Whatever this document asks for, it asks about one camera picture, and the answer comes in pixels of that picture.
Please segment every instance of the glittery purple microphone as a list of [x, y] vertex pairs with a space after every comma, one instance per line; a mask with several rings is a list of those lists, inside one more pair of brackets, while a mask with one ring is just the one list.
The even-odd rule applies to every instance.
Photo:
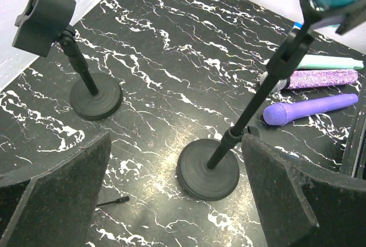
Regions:
[[264, 109], [263, 119], [268, 125], [283, 126], [295, 119], [342, 109], [358, 101], [356, 94], [340, 94], [293, 104], [275, 103]]
[[[262, 85], [267, 75], [267, 72], [262, 74], [259, 80], [260, 85]], [[353, 84], [357, 81], [358, 76], [358, 72], [352, 69], [294, 71], [290, 78], [280, 80], [271, 93], [282, 89], [303, 89]]]

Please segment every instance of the marble surface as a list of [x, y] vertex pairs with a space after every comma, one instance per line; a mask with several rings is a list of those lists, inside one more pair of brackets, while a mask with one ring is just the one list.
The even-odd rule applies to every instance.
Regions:
[[[0, 93], [0, 173], [55, 154], [61, 160], [109, 132], [100, 201], [131, 200], [96, 210], [87, 246], [266, 246], [239, 146], [240, 182], [222, 201], [188, 197], [175, 168], [187, 143], [220, 139], [233, 125], [292, 25], [246, 0], [101, 1], [76, 24], [77, 41], [91, 72], [119, 81], [122, 106], [103, 121], [77, 117], [69, 92], [79, 76], [54, 46]], [[321, 35], [309, 53], [364, 57]], [[354, 107], [281, 128], [265, 125], [261, 114], [275, 102], [358, 93], [359, 81], [273, 94], [250, 124], [265, 142], [337, 172]]]

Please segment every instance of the microphone stand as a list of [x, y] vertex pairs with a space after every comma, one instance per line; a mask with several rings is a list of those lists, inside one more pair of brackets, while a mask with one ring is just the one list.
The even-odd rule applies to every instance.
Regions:
[[311, 29], [340, 24], [336, 30], [344, 34], [366, 20], [366, 0], [344, 7], [319, 11], [312, 0], [300, 0], [304, 24], [294, 28], [266, 65], [268, 76], [250, 100], [235, 125], [229, 128], [221, 141], [197, 140], [181, 152], [177, 164], [177, 178], [182, 187], [198, 200], [217, 201], [231, 194], [239, 181], [239, 165], [231, 151], [244, 133], [258, 137], [256, 128], [246, 125], [265, 101], [279, 80], [289, 78], [315, 40]]

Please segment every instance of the microphone holder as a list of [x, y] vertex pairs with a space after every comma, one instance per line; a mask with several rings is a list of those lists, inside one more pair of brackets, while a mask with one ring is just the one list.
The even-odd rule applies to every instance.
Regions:
[[246, 127], [279, 80], [289, 78], [315, 40], [313, 29], [340, 24], [336, 33], [344, 34], [366, 20], [366, 0], [343, 7], [317, 10], [312, 0], [300, 0], [304, 24], [290, 31], [283, 44], [266, 65], [268, 76], [250, 100], [235, 125], [229, 128], [221, 141], [196, 140], [181, 152], [177, 164], [177, 178], [194, 198], [205, 201], [221, 200], [235, 190], [239, 181], [239, 165], [231, 151], [245, 133], [259, 137], [254, 127]]
[[86, 120], [101, 120], [119, 108], [122, 90], [109, 75], [89, 73], [86, 59], [75, 41], [76, 31], [69, 25], [75, 6], [75, 0], [29, 0], [15, 21], [18, 31], [13, 47], [47, 57], [52, 44], [58, 42], [81, 76], [70, 92], [72, 108]]

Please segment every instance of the purple microphone head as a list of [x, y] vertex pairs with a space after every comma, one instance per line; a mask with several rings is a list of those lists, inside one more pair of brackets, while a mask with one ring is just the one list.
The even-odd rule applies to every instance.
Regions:
[[264, 109], [263, 118], [268, 125], [283, 126], [287, 123], [287, 111], [281, 103], [275, 103]]

